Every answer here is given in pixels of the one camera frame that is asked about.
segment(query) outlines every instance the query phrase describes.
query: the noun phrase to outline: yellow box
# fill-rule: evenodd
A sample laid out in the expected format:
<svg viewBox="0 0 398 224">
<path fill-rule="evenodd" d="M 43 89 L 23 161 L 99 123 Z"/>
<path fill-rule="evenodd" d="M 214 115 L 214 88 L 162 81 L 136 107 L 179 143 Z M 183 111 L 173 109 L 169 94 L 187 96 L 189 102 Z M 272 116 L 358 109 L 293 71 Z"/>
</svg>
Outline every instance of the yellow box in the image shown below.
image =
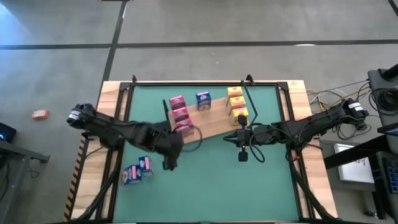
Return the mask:
<svg viewBox="0 0 398 224">
<path fill-rule="evenodd" d="M 226 89 L 226 98 L 225 98 L 225 104 L 228 103 L 228 100 L 233 97 L 238 97 L 238 96 L 243 96 L 243 91 L 241 86 L 236 86 L 236 87 L 228 87 Z"/>
<path fill-rule="evenodd" d="M 229 116 L 229 123 L 233 126 L 239 125 L 238 116 L 244 115 L 246 119 L 249 117 L 249 112 L 247 108 L 237 108 L 233 109 L 231 115 Z"/>
<path fill-rule="evenodd" d="M 231 111 L 236 108 L 244 108 L 246 106 L 246 102 L 243 96 L 234 97 L 228 100 L 228 104 L 226 105 L 226 112 L 231 114 Z"/>
</svg>

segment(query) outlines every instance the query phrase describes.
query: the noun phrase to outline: concrete floor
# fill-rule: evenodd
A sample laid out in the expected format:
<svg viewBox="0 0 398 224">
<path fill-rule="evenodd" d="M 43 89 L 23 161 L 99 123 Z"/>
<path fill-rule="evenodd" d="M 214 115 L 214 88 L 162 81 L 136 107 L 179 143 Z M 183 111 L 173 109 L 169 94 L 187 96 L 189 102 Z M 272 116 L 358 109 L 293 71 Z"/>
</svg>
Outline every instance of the concrete floor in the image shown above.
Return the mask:
<svg viewBox="0 0 398 224">
<path fill-rule="evenodd" d="M 120 7 L 96 0 L 0 0 L 0 45 L 110 44 Z M 387 0 L 135 0 L 127 4 L 119 43 L 367 39 L 398 39 L 398 17 Z M 398 45 L 389 44 L 117 49 L 109 80 L 132 74 L 140 80 L 222 80 L 250 73 L 255 79 L 301 79 L 322 90 L 391 67 L 396 52 Z M 32 163 L 41 174 L 26 178 L 14 223 L 62 220 L 81 133 L 65 120 L 76 103 L 96 103 L 108 53 L 0 50 L 0 122 L 18 130 L 17 145 L 51 154 L 46 166 Z M 376 114 L 366 99 L 362 103 Z M 31 120 L 38 109 L 49 110 L 49 119 Z M 380 121 L 366 122 L 374 129 L 351 142 L 377 136 Z M 330 182 L 340 218 L 392 223 L 362 215 L 369 192 L 348 190 L 335 176 Z"/>
</svg>

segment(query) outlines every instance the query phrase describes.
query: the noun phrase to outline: wooden board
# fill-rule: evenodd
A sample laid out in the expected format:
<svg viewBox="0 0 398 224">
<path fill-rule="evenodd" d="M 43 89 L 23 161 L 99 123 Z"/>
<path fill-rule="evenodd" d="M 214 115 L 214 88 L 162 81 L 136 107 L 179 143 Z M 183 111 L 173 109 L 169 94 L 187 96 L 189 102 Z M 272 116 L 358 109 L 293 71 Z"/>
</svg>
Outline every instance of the wooden board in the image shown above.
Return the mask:
<svg viewBox="0 0 398 224">
<path fill-rule="evenodd" d="M 187 82 L 203 82 L 203 80 L 197 81 L 138 81 L 138 83 L 187 83 Z M 226 82 L 231 83 L 232 85 L 240 82 L 236 80 L 210 80 L 206 81 L 208 83 L 214 82 Z M 308 103 L 307 92 L 305 91 L 304 81 L 302 80 L 256 80 L 256 83 L 262 82 L 287 82 L 289 85 L 289 95 L 292 102 L 294 118 L 296 120 L 306 118 L 307 116 L 311 116 L 311 109 Z M 97 110 L 113 116 L 116 101 L 118 99 L 119 85 L 121 81 L 110 81 L 104 82 Z M 282 107 L 284 110 L 284 115 L 286 119 L 289 119 L 286 102 L 284 97 L 282 97 Z M 313 140 L 311 144 L 319 145 L 318 140 Z M 96 192 L 101 185 L 102 175 L 96 175 L 91 173 L 93 169 L 100 170 L 101 173 L 104 169 L 106 154 L 99 153 L 96 156 L 93 156 L 91 159 L 85 161 L 85 165 L 83 168 L 83 173 L 87 173 L 81 177 L 81 183 L 78 188 L 78 195 L 76 196 L 76 200 L 81 200 L 80 203 L 75 203 L 73 208 L 72 218 L 76 218 L 84 209 L 92 202 L 94 199 Z M 335 207 L 335 203 L 333 200 L 333 195 L 331 193 L 328 176 L 326 173 L 325 164 L 323 163 L 323 157 L 321 150 L 308 146 L 303 150 L 303 157 L 305 163 L 305 170 L 307 172 L 308 184 L 311 191 L 314 193 L 319 202 L 326 208 L 326 210 L 337 217 L 337 211 Z M 92 192 L 90 194 L 82 194 L 79 192 Z M 299 197 L 300 203 L 303 210 L 303 216 L 308 218 L 308 210 L 307 203 L 305 201 L 305 196 L 301 189 L 299 189 Z M 109 198 L 109 191 L 107 192 L 106 199 Z M 103 212 L 106 217 L 107 203 L 105 203 L 105 207 Z"/>
<path fill-rule="evenodd" d="M 198 111 L 196 105 L 188 106 L 187 110 L 192 123 L 202 132 L 202 139 L 234 131 L 240 127 L 239 125 L 232 126 L 229 124 L 225 97 L 212 100 L 209 110 Z M 175 122 L 171 111 L 169 111 L 169 120 L 172 129 L 174 129 Z M 187 144 L 198 140 L 200 140 L 200 134 L 195 129 L 193 134 L 184 138 L 184 143 Z"/>
</svg>

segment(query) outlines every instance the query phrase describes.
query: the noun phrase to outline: green table surface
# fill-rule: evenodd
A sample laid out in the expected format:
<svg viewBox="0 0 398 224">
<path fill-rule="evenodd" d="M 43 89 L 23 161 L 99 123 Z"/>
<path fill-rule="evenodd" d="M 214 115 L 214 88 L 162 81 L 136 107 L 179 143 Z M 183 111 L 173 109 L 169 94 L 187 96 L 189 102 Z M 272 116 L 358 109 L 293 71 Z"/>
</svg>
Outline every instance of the green table surface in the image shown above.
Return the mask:
<svg viewBox="0 0 398 224">
<path fill-rule="evenodd" d="M 165 120 L 162 100 L 183 95 L 187 105 L 195 94 L 209 91 L 213 99 L 225 97 L 227 86 L 136 86 L 130 119 Z M 249 86 L 259 113 L 256 122 L 280 121 L 274 86 Z M 254 111 L 248 102 L 249 119 Z M 249 153 L 238 162 L 234 144 L 222 140 L 229 133 L 207 138 L 194 152 L 183 152 L 174 171 L 163 170 L 163 157 L 126 144 L 122 169 L 138 164 L 138 157 L 152 159 L 155 175 L 132 185 L 119 184 L 114 222 L 228 222 L 298 220 L 295 194 L 285 145 L 261 146 L 260 163 Z M 197 142 L 187 144 L 191 149 Z"/>
</svg>

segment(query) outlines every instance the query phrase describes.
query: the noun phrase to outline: blue box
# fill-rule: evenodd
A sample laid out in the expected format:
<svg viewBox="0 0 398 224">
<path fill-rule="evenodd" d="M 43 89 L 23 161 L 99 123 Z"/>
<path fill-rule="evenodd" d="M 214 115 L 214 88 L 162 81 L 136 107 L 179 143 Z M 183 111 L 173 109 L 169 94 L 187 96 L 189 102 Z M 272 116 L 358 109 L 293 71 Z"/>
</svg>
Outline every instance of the blue box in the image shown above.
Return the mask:
<svg viewBox="0 0 398 224">
<path fill-rule="evenodd" d="M 211 96 L 208 91 L 203 93 L 197 93 L 196 97 L 197 97 L 198 111 L 210 109 Z"/>
<path fill-rule="evenodd" d="M 131 165 L 123 170 L 123 185 L 139 183 L 141 178 L 141 168 L 139 165 Z"/>
<path fill-rule="evenodd" d="M 138 160 L 139 160 L 139 166 L 141 168 L 141 173 L 144 176 L 149 177 L 149 176 L 154 175 L 152 161 L 149 158 L 149 156 L 142 156 L 142 157 L 138 158 Z"/>
</svg>

